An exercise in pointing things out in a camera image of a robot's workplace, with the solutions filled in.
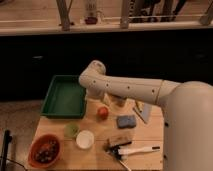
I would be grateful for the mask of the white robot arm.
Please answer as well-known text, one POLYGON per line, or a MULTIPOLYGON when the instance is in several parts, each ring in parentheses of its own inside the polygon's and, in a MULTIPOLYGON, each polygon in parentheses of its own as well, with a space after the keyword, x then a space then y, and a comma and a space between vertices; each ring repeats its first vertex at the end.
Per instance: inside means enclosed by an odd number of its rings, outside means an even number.
POLYGON ((105 93, 161 108, 163 171, 213 171, 213 86, 200 81, 113 77, 92 61, 79 83, 89 98, 105 93))

